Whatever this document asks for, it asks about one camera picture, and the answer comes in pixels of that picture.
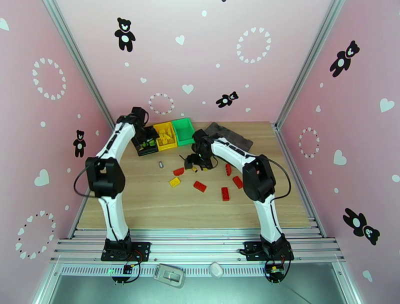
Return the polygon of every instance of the black mounting plate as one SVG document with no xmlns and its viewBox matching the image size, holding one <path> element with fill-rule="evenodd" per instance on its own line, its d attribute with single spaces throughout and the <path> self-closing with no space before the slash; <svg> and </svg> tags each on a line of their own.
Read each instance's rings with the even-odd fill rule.
<svg viewBox="0 0 400 304">
<path fill-rule="evenodd" d="M 138 251 L 143 256 L 142 262 L 147 262 L 149 260 L 150 254 L 150 242 L 131 242 L 130 250 L 124 250 L 122 248 L 110 248 L 107 246 L 107 243 L 104 245 L 103 252 L 101 254 L 101 260 L 104 262 L 122 262 L 127 261 L 128 258 L 133 253 L 136 258 L 132 257 L 130 262 L 137 263 L 137 260 L 141 260 L 140 254 L 135 251 Z"/>
<path fill-rule="evenodd" d="M 247 261 L 267 261 L 267 255 L 263 251 L 263 246 L 260 241 L 245 241 L 244 243 L 244 250 L 246 252 L 251 252 L 251 254 L 246 254 Z M 282 249 L 271 259 L 274 261 L 281 261 L 282 256 L 284 257 L 285 261 L 293 261 L 295 256 L 293 255 L 293 251 L 290 248 L 289 243 L 285 243 Z"/>
</svg>

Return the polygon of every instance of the wooden table surface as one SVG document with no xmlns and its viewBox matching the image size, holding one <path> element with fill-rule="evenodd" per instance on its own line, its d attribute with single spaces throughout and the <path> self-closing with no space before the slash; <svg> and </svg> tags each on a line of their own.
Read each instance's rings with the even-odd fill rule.
<svg viewBox="0 0 400 304">
<path fill-rule="evenodd" d="M 205 129 L 210 123 L 193 123 L 194 129 Z M 221 126 L 254 142 L 250 153 L 264 154 L 281 164 L 288 172 L 288 166 L 272 127 L 267 122 L 221 122 Z M 173 170 L 184 166 L 183 157 L 191 154 L 191 145 L 145 156 L 138 156 L 132 144 L 126 147 L 120 166 L 126 177 L 122 194 L 125 220 L 131 229 L 220 229 L 259 228 L 260 223 L 254 203 L 243 189 L 238 189 L 232 177 L 239 175 L 232 168 L 228 177 L 225 162 L 219 160 L 216 168 L 207 171 L 192 170 L 179 176 L 181 183 L 172 188 L 169 181 L 175 176 Z M 162 161 L 164 168 L 159 168 Z M 276 178 L 275 196 L 288 190 L 284 173 L 271 164 Z M 204 193 L 193 188 L 195 181 L 207 186 Z M 222 201 L 221 187 L 229 188 L 230 201 Z M 296 187 L 288 197 L 275 201 L 278 221 L 283 228 L 309 227 L 304 205 Z M 97 199 L 88 199 L 80 217 L 79 229 L 105 229 L 105 219 Z"/>
</svg>

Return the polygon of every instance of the yellow plastic bin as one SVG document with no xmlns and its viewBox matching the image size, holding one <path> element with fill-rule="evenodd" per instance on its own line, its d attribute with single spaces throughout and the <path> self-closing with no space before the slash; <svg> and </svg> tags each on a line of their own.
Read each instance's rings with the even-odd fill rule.
<svg viewBox="0 0 400 304">
<path fill-rule="evenodd" d="M 178 147 L 177 136 L 175 135 L 174 127 L 170 121 L 155 124 L 153 127 L 159 135 L 159 138 L 157 138 L 159 151 Z"/>
</svg>

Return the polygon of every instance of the pink backdrop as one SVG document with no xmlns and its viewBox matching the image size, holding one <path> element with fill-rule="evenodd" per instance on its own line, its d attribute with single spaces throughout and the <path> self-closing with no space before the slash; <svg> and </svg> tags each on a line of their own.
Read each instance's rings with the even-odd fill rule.
<svg viewBox="0 0 400 304">
<path fill-rule="evenodd" d="M 396 0 L 347 1 L 283 126 L 322 224 L 367 304 L 400 296 L 399 12 Z M 359 53 L 333 77 L 331 64 L 352 40 Z M 354 235 L 345 208 L 379 230 L 376 245 Z"/>
<path fill-rule="evenodd" d="M 42 1 L 0 3 L 0 67 L 0 302 L 21 304 L 68 236 L 82 202 L 74 179 L 110 129 Z"/>
<path fill-rule="evenodd" d="M 274 122 L 330 2 L 57 0 L 113 118 L 135 105 L 151 122 Z M 132 52 L 117 18 L 131 21 Z"/>
</svg>

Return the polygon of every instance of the lego pieces in bin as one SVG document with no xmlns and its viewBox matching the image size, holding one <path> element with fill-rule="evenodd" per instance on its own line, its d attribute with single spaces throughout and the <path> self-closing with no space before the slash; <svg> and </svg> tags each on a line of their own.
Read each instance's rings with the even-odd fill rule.
<svg viewBox="0 0 400 304">
<path fill-rule="evenodd" d="M 176 169 L 176 170 L 173 171 L 173 175 L 175 175 L 176 177 L 182 175 L 183 173 L 185 173 L 185 168 L 184 167 Z"/>
<path fill-rule="evenodd" d="M 221 188 L 221 193 L 222 193 L 222 201 L 227 202 L 229 201 L 229 190 L 228 187 L 222 187 Z"/>
<path fill-rule="evenodd" d="M 171 185 L 172 188 L 175 188 L 181 183 L 181 180 L 177 177 L 169 181 L 169 184 Z"/>
<path fill-rule="evenodd" d="M 225 165 L 225 170 L 226 170 L 226 175 L 230 177 L 232 174 L 232 167 L 229 163 Z"/>
<path fill-rule="evenodd" d="M 199 181 L 195 181 L 193 187 L 195 187 L 197 190 L 200 190 L 201 192 L 204 193 L 204 191 L 206 191 L 207 186 Z"/>
<path fill-rule="evenodd" d="M 243 188 L 243 182 L 239 176 L 235 176 L 234 178 L 232 178 L 232 181 L 234 182 L 234 184 L 238 189 Z"/>
</svg>

